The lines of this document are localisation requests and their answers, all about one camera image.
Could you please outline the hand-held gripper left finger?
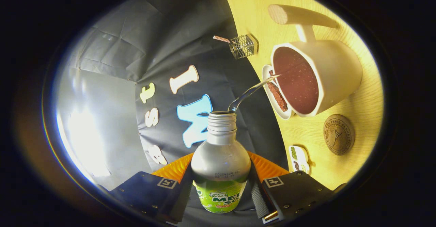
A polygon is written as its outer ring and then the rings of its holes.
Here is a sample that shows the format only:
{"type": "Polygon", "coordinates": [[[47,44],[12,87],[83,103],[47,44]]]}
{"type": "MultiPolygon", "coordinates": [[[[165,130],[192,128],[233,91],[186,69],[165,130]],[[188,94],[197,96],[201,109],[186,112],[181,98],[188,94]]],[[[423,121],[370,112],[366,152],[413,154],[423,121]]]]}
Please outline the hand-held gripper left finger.
{"type": "Polygon", "coordinates": [[[132,210],[159,222],[182,221],[193,183],[193,153],[154,171],[138,172],[109,193],[132,210]]]}

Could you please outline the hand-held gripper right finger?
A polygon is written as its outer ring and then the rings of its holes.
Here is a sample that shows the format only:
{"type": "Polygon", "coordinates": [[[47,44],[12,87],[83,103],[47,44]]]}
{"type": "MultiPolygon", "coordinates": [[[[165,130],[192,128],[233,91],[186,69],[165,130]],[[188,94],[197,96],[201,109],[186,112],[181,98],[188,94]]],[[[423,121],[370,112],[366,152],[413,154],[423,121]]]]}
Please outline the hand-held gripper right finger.
{"type": "Polygon", "coordinates": [[[343,183],[330,190],[304,171],[289,172],[262,156],[250,151],[248,154],[252,200],[257,217],[265,225],[294,221],[331,202],[346,186],[343,183]]]}

